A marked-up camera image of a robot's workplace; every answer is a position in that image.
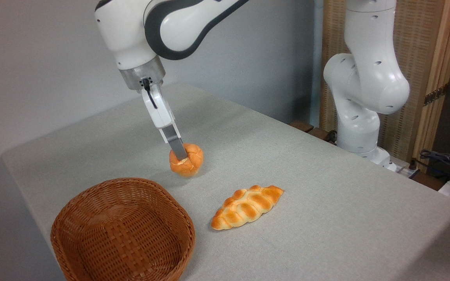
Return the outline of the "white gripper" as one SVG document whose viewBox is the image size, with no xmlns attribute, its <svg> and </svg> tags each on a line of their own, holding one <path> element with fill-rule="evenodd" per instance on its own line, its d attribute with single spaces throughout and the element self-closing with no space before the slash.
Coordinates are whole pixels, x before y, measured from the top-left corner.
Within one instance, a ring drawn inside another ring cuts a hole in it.
<svg viewBox="0 0 450 281">
<path fill-rule="evenodd" d="M 161 84 L 152 84 L 149 91 L 141 89 L 143 102 L 155 127 L 168 143 L 178 160 L 188 158 L 188 153 L 183 145 L 182 137 L 178 131 L 173 112 L 169 104 L 163 98 Z"/>
</svg>

